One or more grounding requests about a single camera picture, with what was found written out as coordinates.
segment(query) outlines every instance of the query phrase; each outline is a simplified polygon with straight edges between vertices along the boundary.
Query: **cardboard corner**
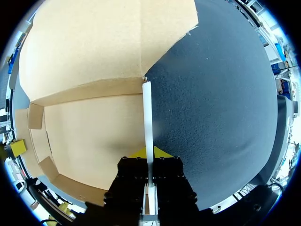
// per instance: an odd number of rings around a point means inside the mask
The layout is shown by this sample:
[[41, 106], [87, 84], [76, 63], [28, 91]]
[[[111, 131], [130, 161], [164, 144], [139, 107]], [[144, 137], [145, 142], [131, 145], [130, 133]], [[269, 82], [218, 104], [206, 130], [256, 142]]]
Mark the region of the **cardboard corner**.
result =
[[51, 183], [55, 181], [55, 179], [58, 177], [59, 173], [58, 170], [51, 160], [50, 156], [45, 158], [43, 161], [39, 163], [39, 166], [43, 170], [46, 177], [49, 179]]
[[28, 108], [28, 128], [42, 129], [44, 107], [30, 103]]
[[106, 190], [85, 185], [62, 174], [59, 174], [52, 184], [77, 200], [104, 206], [103, 199]]
[[34, 178], [43, 175], [43, 171], [39, 166], [39, 162], [33, 148], [30, 131], [27, 128], [27, 109], [19, 109], [15, 111], [15, 122], [17, 139], [23, 139], [25, 143], [26, 152], [22, 154], [22, 157], [25, 159], [29, 173]]

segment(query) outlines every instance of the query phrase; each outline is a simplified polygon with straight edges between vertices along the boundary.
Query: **cable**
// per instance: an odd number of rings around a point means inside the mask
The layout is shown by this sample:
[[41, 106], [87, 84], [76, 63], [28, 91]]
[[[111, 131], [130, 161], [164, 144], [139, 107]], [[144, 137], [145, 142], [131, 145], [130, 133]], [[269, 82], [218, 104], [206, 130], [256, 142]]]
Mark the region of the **cable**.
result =
[[283, 179], [286, 180], [285, 176], [283, 176], [283, 175], [280, 175], [279, 177], [283, 177]]
[[57, 221], [56, 220], [52, 220], [52, 219], [46, 219], [46, 220], [40, 221], [41, 225], [44, 224], [45, 222], [57, 222]]
[[281, 192], [282, 192], [282, 193], [284, 192], [284, 188], [283, 188], [282, 185], [279, 184], [279, 183], [272, 183], [272, 184], [270, 184], [268, 187], [272, 187], [273, 185], [278, 186], [278, 187], [281, 189]]

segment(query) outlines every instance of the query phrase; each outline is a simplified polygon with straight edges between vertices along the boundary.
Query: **cardboard wall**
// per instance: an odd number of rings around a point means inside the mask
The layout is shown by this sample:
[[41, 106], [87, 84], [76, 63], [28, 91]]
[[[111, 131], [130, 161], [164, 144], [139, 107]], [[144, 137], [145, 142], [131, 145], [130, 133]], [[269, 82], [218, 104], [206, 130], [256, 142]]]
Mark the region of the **cardboard wall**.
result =
[[28, 109], [28, 128], [41, 129], [43, 121], [44, 107], [30, 103]]
[[36, 153], [38, 162], [43, 161], [45, 158], [52, 159], [51, 148], [48, 141], [48, 135], [45, 127], [44, 115], [42, 115], [41, 129], [30, 129], [32, 144]]
[[22, 154], [25, 159], [25, 164], [30, 174], [35, 178], [44, 175], [42, 169], [39, 166], [36, 153], [32, 144], [32, 138], [30, 131], [27, 128], [28, 110], [20, 109], [15, 111], [15, 122], [16, 122], [16, 138], [18, 140], [24, 140], [26, 146], [26, 152]]
[[40, 162], [40, 167], [45, 172], [49, 181], [63, 192], [83, 202], [91, 202], [100, 206], [104, 205], [103, 199], [104, 194], [107, 192], [106, 190], [87, 186], [59, 174], [50, 157]]
[[142, 95], [48, 106], [45, 123], [59, 173], [104, 190], [120, 158], [145, 147]]
[[84, 84], [141, 78], [197, 24], [194, 0], [47, 0], [21, 50], [20, 84], [46, 106]]

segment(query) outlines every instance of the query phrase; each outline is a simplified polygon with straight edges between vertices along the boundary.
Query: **blue object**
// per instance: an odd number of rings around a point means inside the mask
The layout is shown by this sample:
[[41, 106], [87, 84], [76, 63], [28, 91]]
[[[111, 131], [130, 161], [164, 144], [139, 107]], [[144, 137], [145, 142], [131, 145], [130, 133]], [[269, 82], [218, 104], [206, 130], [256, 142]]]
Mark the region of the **blue object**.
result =
[[278, 64], [271, 65], [274, 75], [279, 74], [281, 72]]
[[12, 71], [13, 71], [14, 62], [15, 62], [15, 60], [16, 60], [16, 58], [17, 58], [18, 52], [19, 52], [19, 48], [17, 48], [17, 49], [15, 50], [15, 52], [14, 52], [13, 58], [12, 58], [10, 64], [9, 64], [8, 74], [11, 74]]
[[282, 61], [285, 61], [286, 58], [285, 58], [285, 56], [284, 56], [284, 53], [282, 52], [281, 45], [280, 45], [279, 43], [275, 43], [275, 46], [276, 46], [276, 48], [277, 48], [277, 50], [278, 50], [278, 53], [279, 53], [279, 55], [280, 55]]
[[289, 100], [291, 100], [291, 94], [289, 91], [289, 84], [287, 81], [283, 81], [283, 93], [281, 95], [287, 97]]

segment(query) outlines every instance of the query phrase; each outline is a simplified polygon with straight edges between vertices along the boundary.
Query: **yellow object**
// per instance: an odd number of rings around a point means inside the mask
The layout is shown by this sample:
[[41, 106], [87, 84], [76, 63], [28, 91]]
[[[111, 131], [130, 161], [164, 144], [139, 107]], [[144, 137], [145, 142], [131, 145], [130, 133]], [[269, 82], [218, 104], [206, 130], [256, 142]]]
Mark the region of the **yellow object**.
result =
[[26, 147], [25, 147], [24, 140], [18, 140], [16, 142], [13, 142], [13, 143], [10, 144], [10, 147], [11, 147], [15, 157], [17, 157], [17, 156], [23, 154], [24, 152], [26, 152]]
[[[68, 203], [67, 202], [63, 202], [61, 205], [59, 205], [58, 207], [59, 210], [63, 211], [64, 213], [66, 213], [67, 215], [71, 215], [71, 211], [70, 209], [68, 209]], [[48, 226], [56, 226], [57, 222], [46, 222]]]
[[[172, 158], [173, 156], [170, 154], [167, 154], [166, 152], [162, 151], [161, 149], [154, 147], [154, 153], [155, 153], [155, 158]], [[130, 158], [143, 158], [146, 159], [146, 148], [141, 149], [140, 151], [136, 152], [135, 154], [131, 155]]]

